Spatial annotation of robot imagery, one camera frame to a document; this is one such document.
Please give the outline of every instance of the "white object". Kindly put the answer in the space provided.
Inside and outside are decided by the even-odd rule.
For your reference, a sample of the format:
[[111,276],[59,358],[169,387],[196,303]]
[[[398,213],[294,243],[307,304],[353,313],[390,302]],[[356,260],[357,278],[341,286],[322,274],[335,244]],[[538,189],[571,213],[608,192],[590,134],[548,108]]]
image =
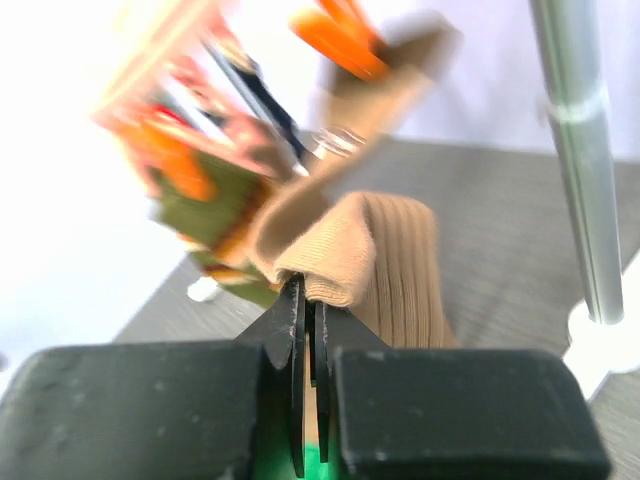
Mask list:
[[571,345],[563,360],[587,400],[592,399],[611,374],[640,368],[640,252],[622,276],[625,316],[615,325],[591,320],[584,301],[569,314]]
[[187,295],[194,302],[208,302],[216,298],[220,291],[220,286],[214,279],[200,277],[195,283],[189,285]]

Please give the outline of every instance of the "orange clip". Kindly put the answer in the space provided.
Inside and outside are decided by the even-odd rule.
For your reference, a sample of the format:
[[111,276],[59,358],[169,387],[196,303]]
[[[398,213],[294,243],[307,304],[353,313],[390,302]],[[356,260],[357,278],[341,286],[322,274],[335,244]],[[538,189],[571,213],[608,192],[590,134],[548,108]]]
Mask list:
[[290,22],[293,32],[363,80],[384,76],[389,67],[376,55],[383,43],[367,24],[355,0],[318,0],[318,3],[326,13],[315,9],[299,12]]
[[152,120],[166,116],[164,111],[150,108],[137,122],[123,124],[116,130],[132,150],[129,158],[132,167],[152,196],[157,195],[158,189],[148,173],[149,167],[161,170],[186,197],[201,202],[212,200],[215,184],[196,162],[191,147],[153,125]]

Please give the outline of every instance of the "tan fabric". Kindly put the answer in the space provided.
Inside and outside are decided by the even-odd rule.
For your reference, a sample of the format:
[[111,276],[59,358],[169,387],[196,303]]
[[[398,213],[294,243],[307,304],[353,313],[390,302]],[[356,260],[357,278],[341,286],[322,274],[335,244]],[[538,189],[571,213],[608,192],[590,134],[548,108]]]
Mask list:
[[249,233],[250,259],[271,282],[304,272],[310,299],[350,307],[393,346],[454,344],[440,299],[433,214],[415,200],[369,192],[347,195],[331,208],[323,191],[366,159],[426,91],[455,37],[439,21],[389,47],[381,56],[392,72],[379,82],[336,68],[324,123],[348,128],[364,144],[348,157],[329,154],[309,177],[285,185]]

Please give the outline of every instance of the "gray floor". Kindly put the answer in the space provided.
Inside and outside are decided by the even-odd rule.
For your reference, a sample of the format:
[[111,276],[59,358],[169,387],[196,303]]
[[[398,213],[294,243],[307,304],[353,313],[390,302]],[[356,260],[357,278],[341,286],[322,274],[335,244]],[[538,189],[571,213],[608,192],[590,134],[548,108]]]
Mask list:
[[[640,246],[640,165],[618,165],[616,181],[627,262]],[[555,159],[391,142],[337,193],[354,189],[409,195],[437,213],[445,308],[464,346],[565,350],[582,289]],[[184,262],[118,341],[233,337],[259,314],[226,294],[191,302],[197,277]],[[639,396],[640,373],[620,376],[592,405],[616,479],[639,478]]]

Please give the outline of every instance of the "silver pole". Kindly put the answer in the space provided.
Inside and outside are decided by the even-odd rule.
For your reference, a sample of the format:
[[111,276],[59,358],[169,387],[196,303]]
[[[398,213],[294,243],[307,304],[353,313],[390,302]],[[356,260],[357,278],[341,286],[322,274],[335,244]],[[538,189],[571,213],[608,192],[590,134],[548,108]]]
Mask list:
[[530,0],[585,300],[598,323],[624,314],[607,88],[593,0]]

